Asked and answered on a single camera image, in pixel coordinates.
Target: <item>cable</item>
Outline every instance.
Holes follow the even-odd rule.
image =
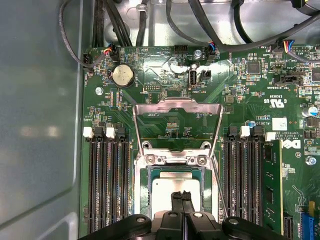
[[[207,47],[208,46],[207,42],[198,41],[192,37],[189,37],[177,27],[177,25],[174,23],[173,19],[171,18],[171,7],[172,7],[171,0],[167,0],[165,4],[165,12],[166,12],[166,19],[171,29],[181,38],[184,38],[185,40],[188,40],[189,42],[195,45]]]
[[[220,48],[223,50],[224,44],[221,42],[220,38],[218,37],[218,35],[214,31],[214,29],[212,28],[212,26],[207,18],[207,15],[201,6],[200,1],[199,0],[188,0],[188,2],[189,2],[189,5],[193,11],[193,14],[194,14],[196,20],[198,21],[198,23],[200,24],[202,29],[209,36],[209,38],[213,42],[215,42],[215,44],[217,46],[220,46]]]
[[[310,64],[320,64],[320,60],[310,60],[310,59],[307,59],[305,57],[302,57],[302,56],[298,56],[298,55],[295,55],[293,52],[289,51],[287,53],[290,57],[292,57],[293,59],[296,59],[300,62],[303,62],[303,63],[310,63]]]
[[[309,4],[305,4],[303,7],[296,8],[300,13],[313,16],[314,14],[317,14],[319,12],[319,9],[314,8],[313,6],[310,6]]]
[[[214,41],[215,45],[218,46],[221,51],[225,51],[225,52],[242,52],[242,51],[258,48],[260,46],[267,46],[267,45],[274,44],[278,39],[285,39],[320,19],[320,12],[318,12],[314,16],[308,18],[307,20],[275,36],[266,38],[264,40],[248,43],[248,44],[228,45],[228,44],[223,44],[219,39],[219,37],[217,36],[199,0],[188,0],[188,1],[197,21],[199,22],[203,30],[212,39],[212,41]]]
[[[147,5],[148,0],[142,0],[141,4]],[[139,19],[139,31],[135,41],[136,47],[141,47],[144,44],[146,27],[147,27],[147,13],[145,11],[141,11],[140,19]]]
[[[106,9],[106,12],[108,13],[108,16],[110,18],[110,21],[113,26],[113,30],[115,32],[116,38],[118,39],[118,42],[119,42],[120,46],[125,47],[126,46],[125,39],[124,39],[124,36],[120,30],[120,27],[117,23],[116,18],[114,16],[113,12],[111,11],[108,2],[106,0],[102,0],[102,1],[103,1],[104,8]]]
[[[241,19],[240,19],[240,7],[241,4],[237,4],[233,7],[233,19],[234,19],[234,25],[235,28],[238,32],[238,34],[240,35],[240,37],[242,38],[242,40],[246,43],[246,44],[250,44],[253,41],[251,40],[251,38],[247,35],[247,33],[244,30],[244,27],[242,26],[241,23]]]
[[[81,64],[82,66],[84,66],[85,68],[93,68],[94,66],[98,65],[102,59],[105,58],[105,54],[102,53],[100,56],[98,56],[98,58],[92,63],[92,64],[87,64],[83,61],[81,61],[77,55],[75,54],[75,52],[73,51],[73,49],[70,46],[70,43],[68,41],[68,37],[66,34],[66,30],[65,30],[65,25],[64,25],[64,11],[66,6],[68,5],[68,3],[70,3],[71,0],[66,0],[64,1],[59,9],[59,16],[58,16],[58,23],[59,23],[59,28],[60,28],[60,33],[62,35],[62,39],[63,42],[65,44],[66,49],[68,50],[68,52],[70,53],[71,57],[77,61],[77,63]]]
[[[121,32],[122,32],[122,35],[124,37],[124,41],[125,41],[126,45],[128,47],[132,47],[132,43],[131,43],[130,36],[128,34],[127,28],[125,26],[125,23],[124,23],[121,15],[120,15],[116,5],[115,5],[115,3],[113,2],[113,0],[105,0],[105,1],[108,4],[109,8],[111,9],[111,11],[112,11],[112,13],[113,13],[113,15],[114,15],[114,17],[115,17],[120,29],[121,29]]]

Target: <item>black ram slot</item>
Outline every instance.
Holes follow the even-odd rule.
[[[89,145],[89,197],[88,197],[88,233],[93,232],[93,165],[94,165],[94,149],[95,143],[90,141]]]
[[[88,232],[99,230],[104,222],[104,188],[103,188],[103,166],[105,151],[102,138],[94,138],[89,147],[89,195],[88,195]]]
[[[252,222],[253,212],[252,212],[252,200],[253,200],[253,181],[252,181],[252,168],[253,168],[253,159],[252,159],[252,143],[248,142],[247,144],[247,162],[246,162],[246,177],[247,177],[247,220]]]
[[[110,224],[109,221],[109,204],[108,204],[108,144],[103,144],[103,166],[102,166],[102,227],[106,227]]]
[[[129,197],[129,143],[121,143],[121,217],[128,217]]]
[[[251,222],[262,224],[262,158],[261,158],[261,141],[258,137],[251,138]]]
[[[224,202],[226,205],[226,208],[228,210],[228,215],[230,215],[230,148],[231,148],[231,142],[225,141],[224,142],[224,166],[223,166],[223,195],[224,195]]]

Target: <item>black connector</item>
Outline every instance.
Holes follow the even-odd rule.
[[[299,8],[302,8],[306,4],[306,1],[305,0],[291,0],[291,3],[292,3],[292,7],[294,9],[299,9]]]
[[[87,65],[90,65],[94,62],[93,57],[89,53],[83,54],[83,62]],[[93,72],[93,68],[83,67],[84,70],[87,70],[88,72]]]
[[[188,53],[188,45],[174,45],[174,54],[187,54]]]
[[[283,226],[283,235],[288,239],[294,239],[294,219],[286,212],[283,214]]]
[[[212,49],[212,47],[207,48],[207,59],[208,61],[213,61],[216,58],[216,51]]]
[[[116,45],[114,45],[114,44],[111,44],[110,48],[112,49],[109,52],[110,58],[114,62],[119,62],[120,61],[120,54],[119,54],[119,51],[118,51],[118,47]]]
[[[283,40],[277,40],[275,44],[270,46],[270,51],[271,52],[277,52],[277,53],[282,53],[285,50],[284,48],[284,41]]]

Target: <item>chip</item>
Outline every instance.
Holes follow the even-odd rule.
[[[234,98],[234,96],[232,96],[232,95],[227,95],[227,96],[225,96],[225,102],[226,102],[227,104],[232,104],[232,103],[234,102],[234,100],[235,100],[235,98]]]
[[[260,62],[248,61],[246,71],[248,74],[260,74]]]
[[[312,68],[312,81],[320,82],[320,67]]]
[[[306,124],[308,127],[318,127],[319,122],[320,122],[319,118],[308,117],[306,119]]]
[[[270,189],[269,187],[266,188],[265,198],[269,203],[271,203],[271,204],[274,203],[274,191],[272,189]]]

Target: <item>colored wire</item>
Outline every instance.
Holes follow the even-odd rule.
[[[111,51],[112,51],[112,49],[109,47],[109,48],[103,50],[103,53],[106,54],[106,53],[111,52]]]
[[[286,41],[283,41],[283,47],[284,47],[284,51],[287,54],[288,50],[287,50],[287,45],[286,45]]]
[[[295,40],[292,40],[290,43],[289,43],[289,46],[288,46],[288,52],[291,51],[291,48],[292,48],[292,45],[294,44]]]
[[[105,58],[105,54],[102,53],[100,56],[98,56],[98,58],[91,64],[87,64],[85,62],[83,62],[82,60],[80,60],[77,55],[75,54],[75,52],[73,51],[70,43],[69,43],[69,40],[68,40],[68,37],[67,37],[67,34],[66,34],[66,30],[65,30],[65,25],[64,25],[64,11],[65,11],[65,8],[66,6],[71,2],[71,0],[65,0],[60,8],[59,8],[59,16],[58,16],[58,23],[59,23],[59,28],[60,28],[60,33],[61,33],[61,36],[62,36],[62,39],[63,39],[63,42],[64,42],[64,45],[66,47],[66,49],[68,50],[69,54],[71,55],[71,57],[77,62],[79,63],[80,65],[84,66],[85,68],[88,68],[88,69],[91,69],[93,68],[94,66],[98,65],[102,59]]]
[[[211,26],[206,13],[201,6],[201,3],[199,0],[188,0],[190,7],[194,13],[195,18],[199,22],[200,26],[203,28],[203,30],[206,32],[206,34],[211,38],[212,41],[216,44],[216,46],[220,49],[220,51],[224,52],[242,52],[242,51],[248,51],[254,48],[258,48],[260,46],[268,46],[271,44],[274,44],[279,39],[285,39],[298,31],[304,29],[305,27],[309,26],[310,24],[314,23],[315,21],[320,19],[320,12],[313,15],[312,17],[309,17],[307,20],[295,25],[294,27],[288,29],[287,31],[284,31],[282,33],[279,33],[275,36],[266,38],[264,40],[260,40],[257,42],[252,42],[248,44],[240,44],[240,45],[229,45],[229,44],[223,44],[219,37],[217,36],[217,33]]]
[[[210,43],[209,43],[209,46],[212,48],[213,51],[216,50],[216,46],[215,46],[213,43],[210,42]]]
[[[172,7],[172,0],[167,0],[165,4],[165,13],[166,13],[166,20],[168,21],[169,26],[171,29],[181,38],[195,44],[198,46],[207,47],[208,43],[196,40],[188,35],[186,35],[184,32],[182,32],[178,26],[174,23],[173,19],[171,18],[171,7]]]

